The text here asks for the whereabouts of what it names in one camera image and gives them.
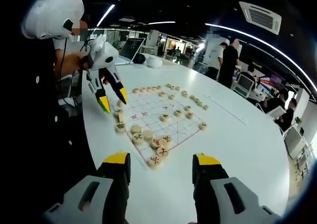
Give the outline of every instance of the ceiling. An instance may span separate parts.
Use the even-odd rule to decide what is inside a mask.
[[[269,9],[282,16],[279,35],[246,22],[239,1],[252,3]],[[317,85],[317,22],[311,17],[310,3],[314,0],[83,0],[85,11],[90,15],[90,27],[95,27],[111,4],[115,8],[104,19],[100,27],[120,25],[118,28],[137,29],[139,31],[159,30],[180,38],[200,40],[208,33],[225,37],[236,37],[243,45],[241,60],[251,60],[284,77],[292,84],[304,83],[313,96],[317,91],[300,70],[280,53],[263,43],[245,35],[206,26],[205,23],[234,28],[260,38],[292,60]],[[123,17],[132,18],[133,22],[122,22]],[[175,21],[173,24],[142,25],[162,21]],[[256,49],[252,44],[273,57]]]

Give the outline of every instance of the white shirt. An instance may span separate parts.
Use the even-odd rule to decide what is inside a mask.
[[[215,47],[211,51],[209,57],[210,57],[210,63],[208,67],[214,67],[216,69],[220,69],[220,63],[218,58],[223,58],[223,47],[222,46]]]

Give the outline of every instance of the air conditioner vent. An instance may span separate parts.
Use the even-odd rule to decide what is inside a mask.
[[[250,3],[239,2],[239,4],[247,22],[278,35],[282,21],[280,15]]]

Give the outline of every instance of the white helmet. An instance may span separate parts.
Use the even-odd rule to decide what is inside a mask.
[[[63,39],[73,25],[79,28],[83,14],[82,0],[36,0],[22,22],[22,33],[29,39]]]

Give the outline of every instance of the chinese chess board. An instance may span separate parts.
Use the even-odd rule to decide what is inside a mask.
[[[162,91],[166,92],[166,95],[159,97],[159,92]],[[171,94],[175,95],[175,100],[168,98],[168,95]],[[195,115],[195,110],[201,108],[190,102],[189,98],[182,97],[180,91],[173,91],[163,87],[162,90],[154,92],[130,92],[127,94],[127,105],[122,108],[117,106],[117,101],[117,97],[111,97],[109,100],[112,112],[118,109],[124,110],[123,118],[126,125],[126,134],[131,141],[131,127],[137,124],[142,127],[142,132],[151,130],[156,138],[170,135],[172,142],[169,144],[168,149],[172,152],[174,148],[200,131],[199,124],[202,120]],[[186,118],[185,106],[192,107],[192,112],[194,113],[192,119]],[[183,115],[176,117],[174,115],[176,110],[181,110]],[[163,113],[170,115],[167,122],[160,120],[160,116]],[[156,151],[152,149],[147,141],[140,145],[133,144],[133,146],[146,163],[152,155],[156,154]]]

